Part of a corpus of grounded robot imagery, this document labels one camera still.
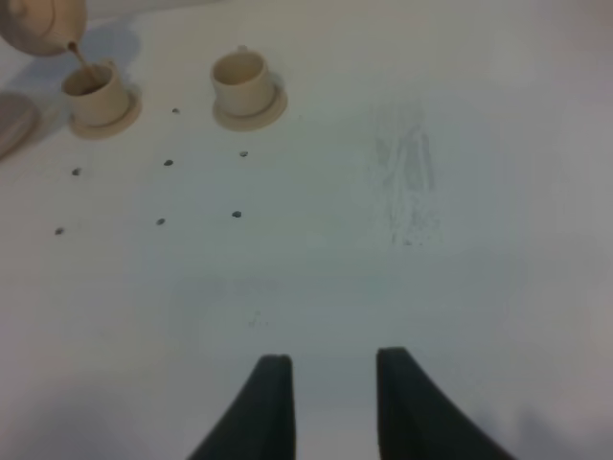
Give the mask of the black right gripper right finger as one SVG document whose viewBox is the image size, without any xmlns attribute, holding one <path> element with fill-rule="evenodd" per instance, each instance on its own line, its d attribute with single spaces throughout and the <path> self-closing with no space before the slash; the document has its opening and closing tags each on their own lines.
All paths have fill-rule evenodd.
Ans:
<svg viewBox="0 0 613 460">
<path fill-rule="evenodd" d="M 376 354 L 381 459 L 510 459 L 421 369 L 404 348 Z"/>
</svg>

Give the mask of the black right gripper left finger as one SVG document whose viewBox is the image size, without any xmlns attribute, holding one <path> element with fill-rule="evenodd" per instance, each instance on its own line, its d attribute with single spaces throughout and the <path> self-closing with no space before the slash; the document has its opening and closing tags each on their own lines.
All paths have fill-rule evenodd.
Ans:
<svg viewBox="0 0 613 460">
<path fill-rule="evenodd" d="M 293 459 L 295 405 L 291 358 L 262 356 L 232 404 L 190 457 Z"/>
</svg>

